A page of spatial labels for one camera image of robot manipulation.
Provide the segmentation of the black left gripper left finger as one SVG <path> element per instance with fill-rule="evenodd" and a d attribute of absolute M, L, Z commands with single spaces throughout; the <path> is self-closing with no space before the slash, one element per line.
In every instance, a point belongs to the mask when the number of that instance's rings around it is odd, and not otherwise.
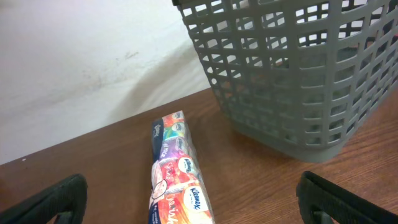
<path fill-rule="evenodd" d="M 81 224 L 88 199 L 88 185 L 81 174 L 60 182 L 1 212 L 1 224 L 55 223 Z"/>

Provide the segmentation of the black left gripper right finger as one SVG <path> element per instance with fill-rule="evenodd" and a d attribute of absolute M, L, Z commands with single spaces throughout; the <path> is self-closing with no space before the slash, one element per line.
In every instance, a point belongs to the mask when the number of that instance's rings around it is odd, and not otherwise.
<path fill-rule="evenodd" d="M 397 215 L 345 190 L 310 171 L 303 172 L 296 188 L 305 224 L 397 223 Z"/>

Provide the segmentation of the grey plastic basket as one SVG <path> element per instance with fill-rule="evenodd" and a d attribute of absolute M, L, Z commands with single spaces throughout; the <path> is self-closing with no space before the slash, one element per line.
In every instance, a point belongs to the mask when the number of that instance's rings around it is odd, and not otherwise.
<path fill-rule="evenodd" d="M 397 88 L 397 0 L 174 0 L 238 132 L 335 157 Z"/>

